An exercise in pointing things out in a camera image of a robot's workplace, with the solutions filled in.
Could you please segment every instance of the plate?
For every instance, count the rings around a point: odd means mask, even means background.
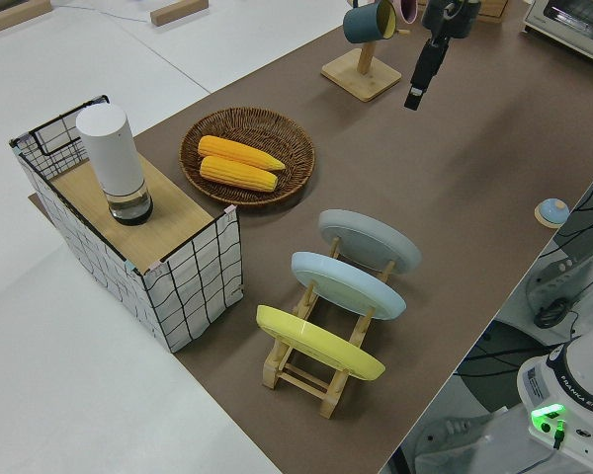
[[[422,261],[421,252],[404,234],[358,212],[324,210],[318,216],[318,230],[330,245],[334,237],[340,238],[338,251],[342,256],[377,272],[393,260],[392,272],[404,274]]]
[[[205,180],[200,176],[202,157],[198,143],[204,135],[238,141],[270,153],[286,165],[273,172],[277,188],[271,193],[243,190]],[[314,146],[305,131],[276,112],[238,107],[215,112],[194,124],[180,146],[180,166],[187,179],[205,195],[239,206],[263,206],[295,196],[314,169]]]
[[[273,338],[336,370],[347,370],[353,377],[376,380],[384,372],[384,365],[372,355],[279,309],[258,306],[257,324]]]
[[[311,252],[295,252],[292,271],[303,285],[327,301],[365,316],[376,309],[374,319],[395,319],[405,309],[404,299],[375,276],[340,260]]]

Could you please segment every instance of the blue mug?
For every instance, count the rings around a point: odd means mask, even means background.
[[[395,8],[389,0],[379,0],[362,7],[354,0],[343,19],[343,33],[348,42],[388,40],[395,34]]]

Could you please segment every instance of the glass base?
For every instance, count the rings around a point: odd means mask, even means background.
[[[115,214],[115,212],[112,209],[110,209],[110,214],[116,220],[116,222],[118,222],[119,224],[140,225],[147,221],[147,219],[151,215],[152,210],[154,210],[154,202],[153,202],[153,200],[150,199],[149,207],[147,208],[147,210],[143,214],[138,215],[136,217],[123,218],[123,217],[119,216],[118,214]]]

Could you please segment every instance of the wooden mug stand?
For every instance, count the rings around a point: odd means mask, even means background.
[[[376,42],[366,42],[325,64],[321,74],[363,102],[399,82],[402,75],[374,57]]]
[[[339,256],[338,246],[340,239],[335,237],[332,241],[329,256],[337,259]],[[388,276],[393,270],[394,261],[389,262],[388,266],[378,275],[382,282],[386,282]],[[293,309],[293,315],[300,319],[307,320],[314,309],[318,300],[318,295],[314,293],[314,283],[311,283],[303,293],[298,304]],[[372,321],[375,309],[371,309],[365,316],[360,316],[352,332],[349,342],[356,347],[360,347],[365,339],[367,330]],[[293,348],[288,344],[276,339],[270,353],[266,357],[263,369],[263,384],[268,388],[274,389],[279,379],[286,380],[292,385],[314,395],[321,400],[318,413],[329,419],[332,416],[336,405],[349,378],[347,370],[336,370],[329,383],[320,380],[318,377],[302,370],[290,363]]]

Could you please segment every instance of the mug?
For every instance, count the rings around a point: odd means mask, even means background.
[[[367,3],[374,3],[375,0],[368,0]],[[349,5],[353,5],[354,0],[347,0]],[[395,8],[398,23],[411,24],[417,19],[417,0],[391,0]]]
[[[388,40],[395,34],[395,9],[389,0],[358,6],[345,14],[343,32],[348,42],[371,42]]]

